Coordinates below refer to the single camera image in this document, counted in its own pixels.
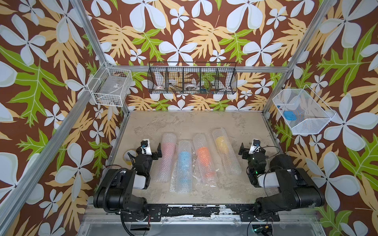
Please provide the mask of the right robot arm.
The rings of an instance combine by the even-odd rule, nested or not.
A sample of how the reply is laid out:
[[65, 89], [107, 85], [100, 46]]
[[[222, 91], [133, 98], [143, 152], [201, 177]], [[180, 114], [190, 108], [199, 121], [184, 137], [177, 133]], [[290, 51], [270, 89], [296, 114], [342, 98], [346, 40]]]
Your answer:
[[254, 187], [265, 191], [268, 188], [279, 190], [277, 194], [257, 198], [251, 210], [240, 214], [242, 218], [252, 215], [258, 220], [265, 220], [280, 211], [325, 204], [325, 195], [303, 168], [294, 166], [289, 155], [278, 153], [267, 162], [269, 157], [259, 140], [250, 148], [241, 144], [238, 154], [248, 162], [246, 173]]

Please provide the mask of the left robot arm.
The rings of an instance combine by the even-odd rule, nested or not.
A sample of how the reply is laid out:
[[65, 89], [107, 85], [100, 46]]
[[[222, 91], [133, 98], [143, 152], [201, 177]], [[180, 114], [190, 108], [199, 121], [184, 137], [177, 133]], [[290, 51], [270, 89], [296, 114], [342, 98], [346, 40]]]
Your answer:
[[93, 205], [107, 213], [129, 213], [146, 217], [148, 203], [132, 194], [134, 189], [146, 190], [151, 181], [154, 160], [162, 157], [161, 144], [152, 152], [148, 140], [143, 140], [136, 153], [127, 153], [132, 167], [109, 169], [94, 194]]

